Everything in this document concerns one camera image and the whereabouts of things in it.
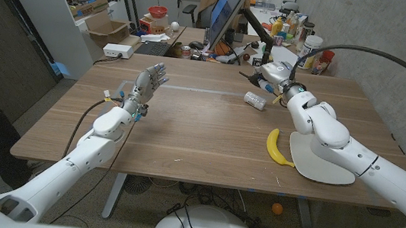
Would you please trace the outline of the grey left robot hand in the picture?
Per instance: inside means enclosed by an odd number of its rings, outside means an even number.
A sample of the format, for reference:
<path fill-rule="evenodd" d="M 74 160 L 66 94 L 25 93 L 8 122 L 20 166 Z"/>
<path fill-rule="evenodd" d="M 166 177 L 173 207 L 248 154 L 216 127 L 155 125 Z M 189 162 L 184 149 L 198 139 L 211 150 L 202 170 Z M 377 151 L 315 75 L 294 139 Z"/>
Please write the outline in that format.
<path fill-rule="evenodd" d="M 125 97 L 122 109 L 128 111 L 129 114 L 134 114 L 141 106 L 147 104 L 154 92 L 168 81 L 168 77 L 165 75 L 164 63 L 158 63 L 141 71 L 129 95 Z"/>

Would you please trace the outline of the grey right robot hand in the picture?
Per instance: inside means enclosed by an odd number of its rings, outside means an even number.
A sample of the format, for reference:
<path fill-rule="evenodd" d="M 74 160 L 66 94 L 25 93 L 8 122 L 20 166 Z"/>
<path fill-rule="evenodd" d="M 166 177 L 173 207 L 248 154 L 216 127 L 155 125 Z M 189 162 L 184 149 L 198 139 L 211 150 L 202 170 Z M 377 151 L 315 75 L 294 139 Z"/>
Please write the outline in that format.
<path fill-rule="evenodd" d="M 284 87 L 294 79 L 290 78 L 293 68 L 288 62 L 271 62 L 258 66 L 253 75 L 248 76 L 251 84 L 273 94 L 275 89 L 282 93 Z"/>

